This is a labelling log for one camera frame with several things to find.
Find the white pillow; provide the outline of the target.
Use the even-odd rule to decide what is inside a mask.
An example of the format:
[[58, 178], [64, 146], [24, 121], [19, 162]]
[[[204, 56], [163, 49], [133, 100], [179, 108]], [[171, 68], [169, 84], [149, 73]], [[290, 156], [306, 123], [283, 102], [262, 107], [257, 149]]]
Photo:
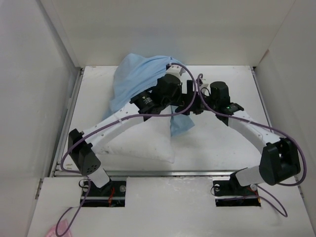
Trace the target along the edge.
[[171, 146], [171, 137], [190, 130], [194, 125], [190, 117], [185, 115], [152, 117], [102, 144], [97, 153], [174, 163], [175, 152]]

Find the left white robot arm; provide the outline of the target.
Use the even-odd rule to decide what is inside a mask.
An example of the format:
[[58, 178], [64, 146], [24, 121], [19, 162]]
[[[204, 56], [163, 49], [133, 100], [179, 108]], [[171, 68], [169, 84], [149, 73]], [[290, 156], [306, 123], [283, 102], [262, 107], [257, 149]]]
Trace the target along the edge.
[[111, 188], [98, 155], [175, 161], [168, 114], [171, 103], [181, 96], [182, 73], [180, 66], [169, 66], [155, 86], [133, 96], [117, 112], [90, 129], [69, 133], [69, 155], [80, 173], [92, 181], [98, 195], [107, 195]]

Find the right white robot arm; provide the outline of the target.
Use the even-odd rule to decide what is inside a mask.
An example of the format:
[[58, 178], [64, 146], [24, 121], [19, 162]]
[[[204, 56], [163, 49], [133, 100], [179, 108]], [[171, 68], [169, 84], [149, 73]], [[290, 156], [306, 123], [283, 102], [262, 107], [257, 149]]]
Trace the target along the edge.
[[225, 195], [239, 195], [251, 185], [267, 183], [283, 185], [283, 181], [299, 173], [306, 178], [306, 161], [297, 142], [277, 129], [254, 121], [242, 106], [230, 100], [229, 88], [223, 81], [210, 84], [210, 93], [203, 93], [202, 80], [187, 81], [186, 105], [189, 112], [214, 112], [217, 119], [246, 138], [261, 154], [260, 164], [230, 175], [222, 190]]

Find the light blue pillowcase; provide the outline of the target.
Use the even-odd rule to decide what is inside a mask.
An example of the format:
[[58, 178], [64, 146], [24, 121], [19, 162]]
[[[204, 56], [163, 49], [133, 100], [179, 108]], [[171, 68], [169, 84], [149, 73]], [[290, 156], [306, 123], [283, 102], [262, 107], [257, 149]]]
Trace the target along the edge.
[[165, 75], [166, 66], [170, 63], [181, 63], [171, 56], [143, 57], [128, 54], [114, 73], [114, 96], [103, 119], [121, 109], [136, 94], [157, 84], [157, 79]]

